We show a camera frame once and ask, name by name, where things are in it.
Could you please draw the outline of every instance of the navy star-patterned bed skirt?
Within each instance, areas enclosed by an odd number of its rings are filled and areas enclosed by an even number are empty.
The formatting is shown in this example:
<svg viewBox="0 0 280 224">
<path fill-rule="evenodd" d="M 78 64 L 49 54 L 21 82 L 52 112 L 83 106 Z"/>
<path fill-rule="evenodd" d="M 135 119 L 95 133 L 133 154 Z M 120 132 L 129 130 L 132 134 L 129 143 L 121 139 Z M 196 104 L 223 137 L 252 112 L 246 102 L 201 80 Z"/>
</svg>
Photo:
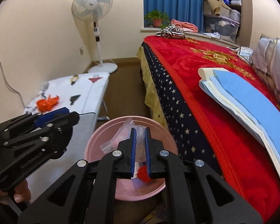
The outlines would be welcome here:
<svg viewBox="0 0 280 224">
<path fill-rule="evenodd" d="M 172 78 L 151 48 L 146 43 L 142 46 L 167 126 L 177 144 L 179 157 L 191 162 L 202 159 L 219 175 L 222 175 L 211 146 Z"/>
</svg>

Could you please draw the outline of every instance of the yellow bed sheet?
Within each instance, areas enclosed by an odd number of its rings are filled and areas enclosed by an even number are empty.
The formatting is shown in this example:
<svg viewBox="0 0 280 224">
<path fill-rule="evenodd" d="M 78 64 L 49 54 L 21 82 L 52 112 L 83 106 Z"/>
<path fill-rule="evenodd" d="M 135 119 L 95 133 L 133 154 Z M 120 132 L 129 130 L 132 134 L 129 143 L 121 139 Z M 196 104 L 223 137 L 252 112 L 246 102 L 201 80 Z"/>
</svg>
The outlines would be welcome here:
<svg viewBox="0 0 280 224">
<path fill-rule="evenodd" d="M 141 60 L 143 81 L 147 86 L 146 95 L 145 95 L 145 104 L 151 108 L 153 112 L 153 120 L 159 122 L 161 125 L 167 128 L 167 123 L 163 115 L 163 111 L 160 105 L 160 101 L 158 99 L 157 91 L 155 89 L 153 78 L 151 77 L 148 62 L 146 60 L 144 49 L 142 46 L 139 48 L 137 56 Z"/>
</svg>

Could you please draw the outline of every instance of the white standing fan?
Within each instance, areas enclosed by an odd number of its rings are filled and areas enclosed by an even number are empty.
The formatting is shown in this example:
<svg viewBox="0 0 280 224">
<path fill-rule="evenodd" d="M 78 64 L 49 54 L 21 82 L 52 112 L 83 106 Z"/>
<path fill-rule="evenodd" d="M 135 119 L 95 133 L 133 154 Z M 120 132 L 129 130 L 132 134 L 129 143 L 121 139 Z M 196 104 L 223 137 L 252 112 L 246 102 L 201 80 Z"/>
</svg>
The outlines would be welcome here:
<svg viewBox="0 0 280 224">
<path fill-rule="evenodd" d="M 84 22 L 93 22 L 94 35 L 99 54 L 99 65 L 95 65 L 88 72 L 108 72 L 112 73 L 117 70 L 115 63 L 103 63 L 100 30 L 98 20 L 105 17 L 112 7 L 112 0 L 74 0 L 72 3 L 72 13 L 79 20 Z"/>
</svg>

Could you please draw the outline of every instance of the fan base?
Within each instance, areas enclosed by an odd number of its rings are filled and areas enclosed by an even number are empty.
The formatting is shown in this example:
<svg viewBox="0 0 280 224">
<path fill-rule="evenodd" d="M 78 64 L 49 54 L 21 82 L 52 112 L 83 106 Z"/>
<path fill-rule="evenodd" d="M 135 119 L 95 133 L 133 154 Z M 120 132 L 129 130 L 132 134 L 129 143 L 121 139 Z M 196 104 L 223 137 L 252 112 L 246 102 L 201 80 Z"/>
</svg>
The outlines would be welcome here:
<svg viewBox="0 0 280 224">
<path fill-rule="evenodd" d="M 103 63 L 103 66 L 101 65 L 95 65 L 91 67 L 88 71 L 88 73 L 96 73 L 96 72 L 107 72 L 109 74 L 115 72 L 117 70 L 117 65 L 114 63 Z"/>
</svg>

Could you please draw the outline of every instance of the pink basin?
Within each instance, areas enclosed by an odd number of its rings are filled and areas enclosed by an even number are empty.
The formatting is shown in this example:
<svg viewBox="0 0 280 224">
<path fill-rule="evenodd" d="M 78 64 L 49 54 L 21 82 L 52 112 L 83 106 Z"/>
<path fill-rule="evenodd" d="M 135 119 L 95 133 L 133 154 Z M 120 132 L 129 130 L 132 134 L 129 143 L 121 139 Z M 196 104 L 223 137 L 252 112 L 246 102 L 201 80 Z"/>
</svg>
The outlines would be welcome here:
<svg viewBox="0 0 280 224">
<path fill-rule="evenodd" d="M 110 120 L 99 127 L 91 136 L 85 149 L 85 159 L 88 162 L 100 160 L 105 154 L 100 145 L 112 139 L 124 121 L 132 117 L 136 125 L 150 127 L 151 137 L 163 142 L 164 148 L 178 153 L 176 143 L 169 131 L 158 122 L 141 116 L 124 116 Z M 141 180 L 117 179 L 115 198 L 124 201 L 138 201 L 150 198 L 165 188 L 164 179 L 154 179 L 145 184 Z"/>
</svg>

